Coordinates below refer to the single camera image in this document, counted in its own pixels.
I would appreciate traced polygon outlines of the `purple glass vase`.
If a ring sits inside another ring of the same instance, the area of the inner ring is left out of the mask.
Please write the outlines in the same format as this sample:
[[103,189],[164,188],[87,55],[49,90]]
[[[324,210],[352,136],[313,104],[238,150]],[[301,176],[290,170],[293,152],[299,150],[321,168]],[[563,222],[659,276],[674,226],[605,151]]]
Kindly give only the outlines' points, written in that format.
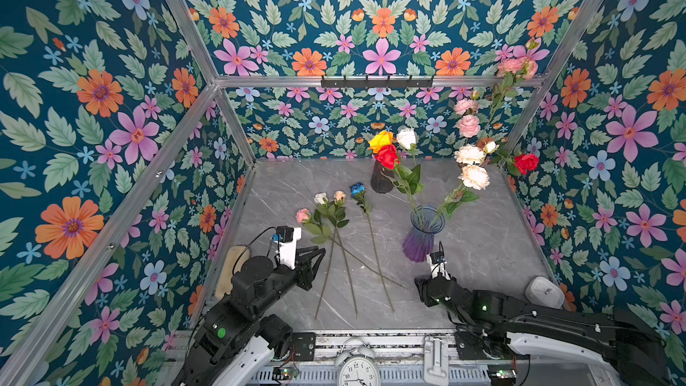
[[403,241],[403,253],[407,259],[422,263],[432,253],[435,236],[445,227],[446,219],[437,207],[416,207],[410,216],[412,229]]

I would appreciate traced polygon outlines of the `large red rose stem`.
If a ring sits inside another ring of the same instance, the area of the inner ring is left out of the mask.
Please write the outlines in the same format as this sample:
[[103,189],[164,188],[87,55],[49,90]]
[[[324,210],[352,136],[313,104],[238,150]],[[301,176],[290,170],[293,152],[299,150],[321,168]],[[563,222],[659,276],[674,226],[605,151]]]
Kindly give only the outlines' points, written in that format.
[[403,165],[398,149],[394,144],[382,147],[374,157],[383,167],[382,174],[391,181],[401,194],[407,197],[412,209],[416,210],[421,207],[419,197],[423,191],[421,164],[414,163],[412,168]]

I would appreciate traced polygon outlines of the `cream rose flower bunch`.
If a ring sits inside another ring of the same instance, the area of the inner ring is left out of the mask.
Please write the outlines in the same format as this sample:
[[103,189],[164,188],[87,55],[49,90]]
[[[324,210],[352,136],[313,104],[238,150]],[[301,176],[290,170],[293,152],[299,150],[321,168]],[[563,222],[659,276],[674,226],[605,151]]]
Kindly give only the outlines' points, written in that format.
[[[475,143],[475,145],[477,144],[484,144],[485,149],[489,154],[498,147],[498,143],[491,137],[480,139]],[[458,177],[459,184],[446,195],[443,202],[438,207],[439,212],[445,216],[446,220],[448,220],[461,205],[476,201],[479,198],[476,191],[486,189],[491,183],[491,178],[489,178],[489,173],[485,166],[462,166],[457,161],[456,163],[458,164],[460,171]]]

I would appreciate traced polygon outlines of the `orange rose flower stem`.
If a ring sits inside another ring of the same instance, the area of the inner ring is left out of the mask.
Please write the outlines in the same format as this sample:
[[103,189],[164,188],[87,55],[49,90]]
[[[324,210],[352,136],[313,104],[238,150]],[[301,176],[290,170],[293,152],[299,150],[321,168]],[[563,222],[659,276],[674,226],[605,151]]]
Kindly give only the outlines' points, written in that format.
[[376,134],[368,141],[369,148],[373,151],[374,155],[377,155],[383,148],[391,145],[393,143],[393,139],[393,133],[384,130],[383,132]]

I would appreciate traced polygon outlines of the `white rosebud flower stem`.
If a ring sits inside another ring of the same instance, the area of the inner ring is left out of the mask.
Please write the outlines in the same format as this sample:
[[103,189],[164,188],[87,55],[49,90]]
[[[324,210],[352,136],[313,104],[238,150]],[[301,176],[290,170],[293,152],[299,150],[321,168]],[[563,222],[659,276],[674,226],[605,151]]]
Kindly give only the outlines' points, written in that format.
[[396,137],[398,146],[402,148],[403,152],[413,160],[413,165],[417,165],[417,135],[412,128],[401,129]]

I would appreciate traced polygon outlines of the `red rose flower stem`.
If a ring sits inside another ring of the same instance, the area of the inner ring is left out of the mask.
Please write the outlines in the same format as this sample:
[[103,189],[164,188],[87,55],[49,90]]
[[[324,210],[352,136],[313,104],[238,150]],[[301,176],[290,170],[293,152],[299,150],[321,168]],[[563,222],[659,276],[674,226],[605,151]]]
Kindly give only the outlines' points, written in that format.
[[519,148],[510,151],[505,146],[498,146],[488,158],[491,164],[498,164],[514,177],[526,176],[534,172],[540,164],[537,155],[525,153]]

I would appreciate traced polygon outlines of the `pink carnation flower stem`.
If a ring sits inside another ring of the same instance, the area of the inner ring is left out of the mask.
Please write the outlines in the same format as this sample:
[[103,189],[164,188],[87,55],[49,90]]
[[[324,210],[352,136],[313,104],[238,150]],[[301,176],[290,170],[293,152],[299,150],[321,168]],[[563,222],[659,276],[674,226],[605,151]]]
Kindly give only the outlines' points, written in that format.
[[478,117],[479,99],[480,94],[473,92],[468,98],[457,101],[454,106],[454,112],[458,116],[456,128],[463,138],[471,139],[481,130],[481,122]]

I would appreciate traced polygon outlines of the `pink bud flower stem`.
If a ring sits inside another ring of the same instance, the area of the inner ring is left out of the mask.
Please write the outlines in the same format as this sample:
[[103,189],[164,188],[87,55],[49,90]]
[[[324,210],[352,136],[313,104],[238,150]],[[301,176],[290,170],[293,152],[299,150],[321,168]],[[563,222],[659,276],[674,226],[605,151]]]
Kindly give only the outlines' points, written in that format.
[[500,81],[493,87],[488,127],[494,129],[496,115],[503,107],[505,98],[511,92],[516,93],[516,88],[537,74],[539,61],[550,53],[546,49],[541,49],[541,44],[541,38],[531,38],[523,46],[515,46],[512,57],[500,61],[497,73]]

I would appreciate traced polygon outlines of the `clear ribbed glass vase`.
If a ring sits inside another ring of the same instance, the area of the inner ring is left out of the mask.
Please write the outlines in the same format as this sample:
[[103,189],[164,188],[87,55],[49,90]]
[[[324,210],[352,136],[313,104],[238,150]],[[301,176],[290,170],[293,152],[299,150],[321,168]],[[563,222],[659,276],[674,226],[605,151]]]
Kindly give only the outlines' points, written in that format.
[[489,153],[484,144],[467,144],[455,153],[456,161],[462,166],[484,167],[489,161]]

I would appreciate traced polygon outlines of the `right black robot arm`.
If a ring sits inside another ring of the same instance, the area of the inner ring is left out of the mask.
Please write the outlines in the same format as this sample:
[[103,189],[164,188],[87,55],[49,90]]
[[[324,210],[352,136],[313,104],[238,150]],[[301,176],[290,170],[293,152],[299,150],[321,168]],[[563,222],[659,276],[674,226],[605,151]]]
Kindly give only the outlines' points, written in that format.
[[495,291],[469,291],[449,275],[418,277],[414,284],[423,304],[444,307],[487,348],[605,366],[627,385],[670,384],[663,339],[632,311],[536,306]]

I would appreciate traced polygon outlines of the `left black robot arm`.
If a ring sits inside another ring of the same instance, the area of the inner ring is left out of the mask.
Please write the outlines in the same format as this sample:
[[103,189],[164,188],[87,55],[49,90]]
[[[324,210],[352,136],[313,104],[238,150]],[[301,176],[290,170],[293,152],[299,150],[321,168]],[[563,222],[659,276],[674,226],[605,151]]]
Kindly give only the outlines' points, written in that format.
[[265,313],[293,288],[312,288],[325,248],[299,248],[293,267],[251,257],[232,275],[232,292],[213,306],[173,385],[246,385],[274,358],[283,357],[293,328]]

